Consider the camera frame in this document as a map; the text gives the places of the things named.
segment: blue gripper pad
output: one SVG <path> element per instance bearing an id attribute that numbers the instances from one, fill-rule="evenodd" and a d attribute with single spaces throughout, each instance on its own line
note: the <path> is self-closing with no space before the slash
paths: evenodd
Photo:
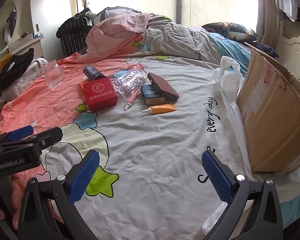
<path id="1" fill-rule="evenodd" d="M 227 179 L 225 174 L 222 172 L 222 170 L 218 166 L 217 162 L 213 159 L 213 157 L 210 155 L 210 153 L 208 151 L 205 151 L 202 154 L 201 161 L 202 161 L 202 167 L 204 168 L 205 172 L 207 173 L 220 200 L 227 202 L 228 205 L 230 205 L 230 203 L 233 200 L 233 196 L 232 196 L 233 189 L 232 189 L 232 185 L 231 185 L 230 181 Z"/>
<path id="2" fill-rule="evenodd" d="M 80 165 L 81 167 L 76 176 L 72 179 L 71 183 L 68 185 L 68 199 L 71 204 L 74 204 L 74 202 L 79 201 L 82 198 L 88 184 L 90 183 L 99 166 L 99 163 L 99 153 L 95 150 L 90 150 L 83 160 L 79 164 L 76 164 Z"/>
<path id="3" fill-rule="evenodd" d="M 28 125 L 10 132 L 8 139 L 10 142 L 18 141 L 32 134 L 33 134 L 33 127 L 31 125 Z"/>

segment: gold logo on red box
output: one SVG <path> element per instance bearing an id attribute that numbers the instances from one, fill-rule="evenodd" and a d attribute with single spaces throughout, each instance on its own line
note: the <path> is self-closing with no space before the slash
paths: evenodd
<path id="1" fill-rule="evenodd" d="M 96 83 L 92 86 L 92 91 L 94 93 L 101 93 L 103 90 L 105 90 L 105 85 L 103 83 Z"/>

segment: black bag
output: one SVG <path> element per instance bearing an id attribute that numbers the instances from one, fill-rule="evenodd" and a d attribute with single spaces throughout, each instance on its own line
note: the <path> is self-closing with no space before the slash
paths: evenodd
<path id="1" fill-rule="evenodd" d="M 87 47 L 86 38 L 93 27 L 93 22 L 84 16 L 89 8 L 66 20 L 56 33 L 61 39 L 63 54 L 66 57 Z"/>

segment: white door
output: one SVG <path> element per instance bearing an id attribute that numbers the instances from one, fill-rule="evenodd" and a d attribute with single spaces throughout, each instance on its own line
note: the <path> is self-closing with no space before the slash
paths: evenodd
<path id="1" fill-rule="evenodd" d="M 70 0 L 30 0 L 34 34 L 42 32 L 43 57 L 51 61 L 65 56 L 56 32 L 71 15 Z"/>

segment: pink tube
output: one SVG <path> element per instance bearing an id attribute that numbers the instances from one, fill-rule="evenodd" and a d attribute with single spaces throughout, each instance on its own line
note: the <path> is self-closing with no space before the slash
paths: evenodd
<path id="1" fill-rule="evenodd" d="M 139 93 L 140 89 L 138 89 L 136 92 L 134 92 L 127 100 L 126 106 L 124 107 L 124 110 L 127 111 L 134 103 L 134 101 L 137 98 L 137 95 Z"/>

